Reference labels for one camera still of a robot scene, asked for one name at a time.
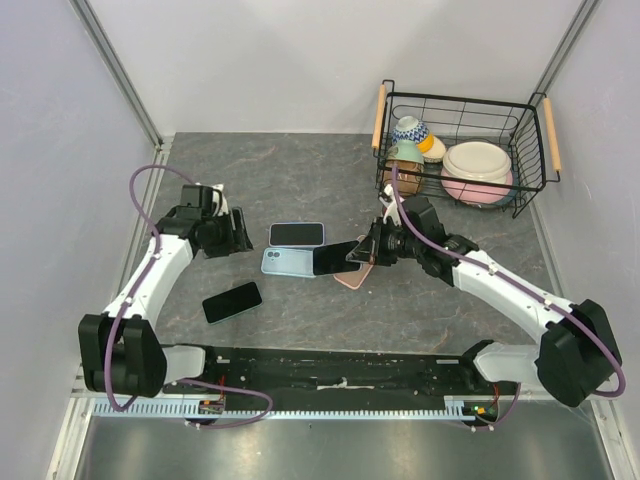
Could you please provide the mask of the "pink phone case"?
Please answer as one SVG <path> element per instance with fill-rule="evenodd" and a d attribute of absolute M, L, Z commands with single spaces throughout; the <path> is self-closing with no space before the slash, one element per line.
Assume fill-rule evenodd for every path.
<path fill-rule="evenodd" d="M 361 264 L 359 270 L 337 273 L 333 275 L 333 278 L 338 283 L 351 290 L 358 290 L 363 285 L 372 269 L 373 265 L 371 264 Z"/>

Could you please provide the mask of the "white-edged black phone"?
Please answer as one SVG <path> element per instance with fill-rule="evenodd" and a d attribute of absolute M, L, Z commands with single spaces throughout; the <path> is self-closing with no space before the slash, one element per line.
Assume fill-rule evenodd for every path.
<path fill-rule="evenodd" d="M 347 255 L 358 245 L 357 240 L 324 245 L 315 248 L 313 255 L 313 275 L 334 275 L 355 272 L 361 269 L 358 262 L 348 261 Z"/>

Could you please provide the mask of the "light blue phone case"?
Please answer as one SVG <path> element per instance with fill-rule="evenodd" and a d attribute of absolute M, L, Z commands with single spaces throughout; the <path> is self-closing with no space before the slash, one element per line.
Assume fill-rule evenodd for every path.
<path fill-rule="evenodd" d="M 261 271 L 267 275 L 314 278 L 313 251 L 295 248 L 266 248 Z"/>

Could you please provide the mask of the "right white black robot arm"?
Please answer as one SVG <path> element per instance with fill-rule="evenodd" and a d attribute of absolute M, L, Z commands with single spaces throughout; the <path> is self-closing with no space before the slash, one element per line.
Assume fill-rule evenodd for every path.
<path fill-rule="evenodd" d="M 531 345 L 490 341 L 477 347 L 457 371 L 469 393 L 493 382 L 540 385 L 560 403 L 577 407 L 592 395 L 617 398 L 625 392 L 621 353 L 601 305 L 549 293 L 462 236 L 441 228 L 423 234 L 411 225 L 376 220 L 347 258 L 376 266 L 413 259 L 426 274 L 483 300 L 533 339 Z"/>

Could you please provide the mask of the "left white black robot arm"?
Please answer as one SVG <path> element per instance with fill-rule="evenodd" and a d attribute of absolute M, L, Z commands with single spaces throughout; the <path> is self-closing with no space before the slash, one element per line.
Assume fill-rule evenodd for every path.
<path fill-rule="evenodd" d="M 147 251 L 124 290 L 100 314 L 87 314 L 78 337 L 85 385 L 94 392 L 156 396 L 185 379 L 198 393 L 219 382 L 219 369 L 198 345 L 162 346 L 155 333 L 175 282 L 198 253 L 207 258 L 251 251 L 239 207 L 211 216 L 176 207 L 153 227 Z"/>

